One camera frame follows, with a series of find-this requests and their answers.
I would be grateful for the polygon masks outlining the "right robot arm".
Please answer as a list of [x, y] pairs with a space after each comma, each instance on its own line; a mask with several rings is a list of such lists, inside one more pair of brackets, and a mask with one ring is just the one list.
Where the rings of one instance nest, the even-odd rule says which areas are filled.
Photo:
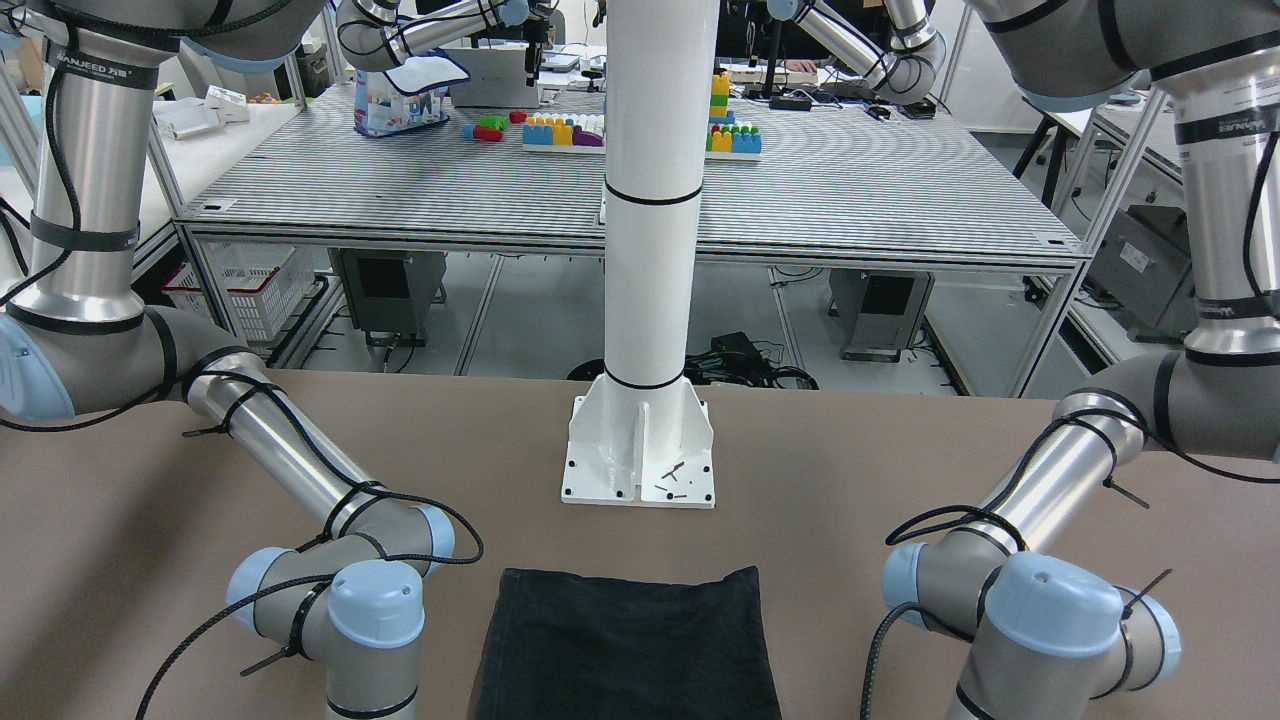
[[143, 304], [132, 288], [154, 92], [183, 42], [218, 60], [293, 53], [320, 1], [26, 1], [3, 29], [41, 35], [47, 83], [29, 214], [29, 274], [3, 295], [3, 407], [18, 430], [64, 430], [180, 400], [215, 421], [312, 514], [300, 550], [247, 557], [237, 616], [326, 669], [329, 719], [411, 719], [425, 625], [422, 583], [453, 562], [453, 512], [388, 491], [211, 322]]

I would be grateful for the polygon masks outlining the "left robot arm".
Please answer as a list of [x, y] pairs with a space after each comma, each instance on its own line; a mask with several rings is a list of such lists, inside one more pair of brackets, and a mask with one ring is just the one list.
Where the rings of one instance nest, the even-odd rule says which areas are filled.
[[891, 616], [968, 641], [951, 719], [1078, 719], [1165, 678], [1180, 652], [1147, 591], [1044, 555], [1091, 493], [1151, 445], [1277, 459], [1277, 4], [977, 1], [1025, 95], [1105, 100], [1140, 70], [1171, 100], [1197, 324], [1184, 345], [1093, 375], [942, 538], [914, 518], [887, 538]]

